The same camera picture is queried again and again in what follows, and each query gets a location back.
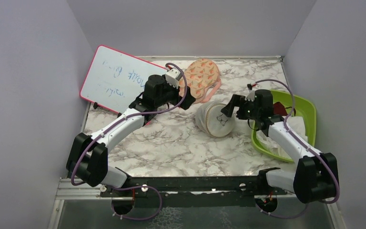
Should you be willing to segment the white mesh laundry bag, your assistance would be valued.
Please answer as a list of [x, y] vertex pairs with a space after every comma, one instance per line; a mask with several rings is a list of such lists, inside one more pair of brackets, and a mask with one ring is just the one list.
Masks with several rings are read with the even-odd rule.
[[216, 138], [225, 137], [233, 131], [236, 126], [233, 117], [227, 117], [221, 110], [225, 104], [213, 101], [202, 104], [195, 113], [196, 126]]

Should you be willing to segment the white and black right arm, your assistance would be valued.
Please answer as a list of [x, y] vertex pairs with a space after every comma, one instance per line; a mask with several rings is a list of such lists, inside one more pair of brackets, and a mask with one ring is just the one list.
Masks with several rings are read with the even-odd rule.
[[251, 91], [247, 96], [234, 94], [221, 109], [222, 114], [232, 117], [234, 108], [238, 107], [236, 118], [254, 120], [257, 129], [278, 143], [296, 163], [295, 172], [279, 168], [260, 172], [256, 189], [268, 194], [275, 187], [281, 188], [294, 193], [305, 204], [336, 202], [340, 195], [336, 157], [322, 153], [295, 133], [286, 119], [274, 113], [273, 98], [266, 89]]

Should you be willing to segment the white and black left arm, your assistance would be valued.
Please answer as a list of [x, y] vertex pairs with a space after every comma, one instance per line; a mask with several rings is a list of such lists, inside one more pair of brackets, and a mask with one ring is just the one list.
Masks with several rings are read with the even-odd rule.
[[144, 91], [116, 120], [93, 134], [75, 136], [66, 162], [71, 184], [108, 185], [119, 196], [127, 195], [131, 189], [127, 180], [129, 175], [108, 165], [108, 153], [156, 115], [175, 108], [187, 110], [194, 101], [187, 77], [182, 72], [149, 76]]

